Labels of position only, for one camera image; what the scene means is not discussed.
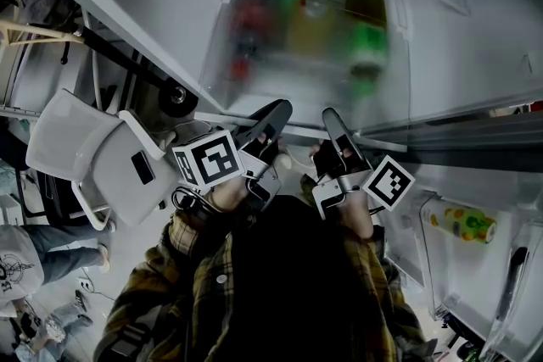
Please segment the person's left hand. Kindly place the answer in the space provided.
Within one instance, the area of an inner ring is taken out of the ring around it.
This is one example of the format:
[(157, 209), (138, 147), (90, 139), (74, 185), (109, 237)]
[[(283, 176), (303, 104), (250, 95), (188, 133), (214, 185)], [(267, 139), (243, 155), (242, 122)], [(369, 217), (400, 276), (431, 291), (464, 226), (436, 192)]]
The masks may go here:
[(277, 141), (272, 141), (265, 133), (249, 142), (243, 150), (267, 165), (272, 165), (279, 154)]

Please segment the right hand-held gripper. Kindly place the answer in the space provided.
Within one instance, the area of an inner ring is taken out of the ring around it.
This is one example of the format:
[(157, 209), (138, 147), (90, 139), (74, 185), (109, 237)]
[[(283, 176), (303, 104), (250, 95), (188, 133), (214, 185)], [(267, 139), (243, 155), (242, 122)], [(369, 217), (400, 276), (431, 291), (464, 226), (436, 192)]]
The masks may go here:
[(370, 215), (392, 211), (410, 190), (415, 178), (389, 155), (373, 170), (335, 109), (324, 109), (322, 121), (334, 150), (349, 173), (335, 177), (326, 175), (312, 189), (322, 219), (327, 218), (329, 209), (343, 204), (347, 195), (355, 192), (364, 192), (378, 205), (369, 209)]

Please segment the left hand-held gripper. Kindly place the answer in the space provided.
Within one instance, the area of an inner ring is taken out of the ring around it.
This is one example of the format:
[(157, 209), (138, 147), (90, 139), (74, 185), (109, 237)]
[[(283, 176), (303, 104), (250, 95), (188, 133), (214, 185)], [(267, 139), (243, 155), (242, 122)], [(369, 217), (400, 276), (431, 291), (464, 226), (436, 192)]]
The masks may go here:
[(210, 212), (217, 207), (204, 195), (225, 181), (240, 177), (249, 192), (249, 204), (256, 210), (266, 209), (278, 194), (281, 182), (277, 171), (246, 153), (243, 148), (262, 136), (265, 143), (277, 140), (293, 113), (291, 102), (278, 99), (254, 112), (232, 133), (220, 130), (199, 136), (171, 151), (182, 174), (182, 184), (171, 194), (177, 208), (183, 203), (200, 204)]

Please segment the person's right hand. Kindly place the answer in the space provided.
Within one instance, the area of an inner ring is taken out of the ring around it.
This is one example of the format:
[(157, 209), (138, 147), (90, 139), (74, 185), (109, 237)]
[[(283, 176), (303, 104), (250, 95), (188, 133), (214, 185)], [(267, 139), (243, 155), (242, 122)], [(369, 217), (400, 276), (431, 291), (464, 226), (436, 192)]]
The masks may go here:
[(333, 179), (343, 174), (344, 162), (330, 140), (325, 140), (320, 144), (312, 160), (316, 166), (318, 181), (326, 176)]

